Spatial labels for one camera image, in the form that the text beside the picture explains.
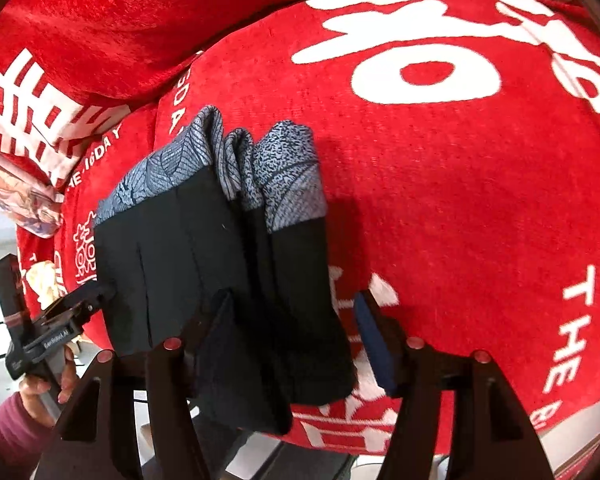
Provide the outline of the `person's left hand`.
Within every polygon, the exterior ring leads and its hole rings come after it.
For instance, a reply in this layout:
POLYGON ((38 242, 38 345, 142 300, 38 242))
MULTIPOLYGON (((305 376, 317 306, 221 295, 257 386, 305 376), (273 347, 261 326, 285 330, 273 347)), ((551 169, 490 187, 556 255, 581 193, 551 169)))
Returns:
MULTIPOLYGON (((57 402, 66 404, 79 382, 74 354, 68 346, 64 348, 64 368, 61 374, 55 375, 54 378, 59 386, 57 402)), ((57 420, 41 400, 41 396, 48 393, 50 388, 52 385, 49 382, 32 374, 24 376, 19 383, 19 395, 24 409, 35 422, 46 428, 53 428, 57 420)))

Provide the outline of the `pink sleeve forearm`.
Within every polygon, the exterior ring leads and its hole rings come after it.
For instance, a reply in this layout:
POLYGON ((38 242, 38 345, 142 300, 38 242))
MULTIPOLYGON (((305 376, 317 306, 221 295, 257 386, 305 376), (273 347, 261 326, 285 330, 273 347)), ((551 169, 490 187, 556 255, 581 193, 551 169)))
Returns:
POLYGON ((19 393, 0 405, 0 479, 30 479, 53 429, 37 422, 19 393))

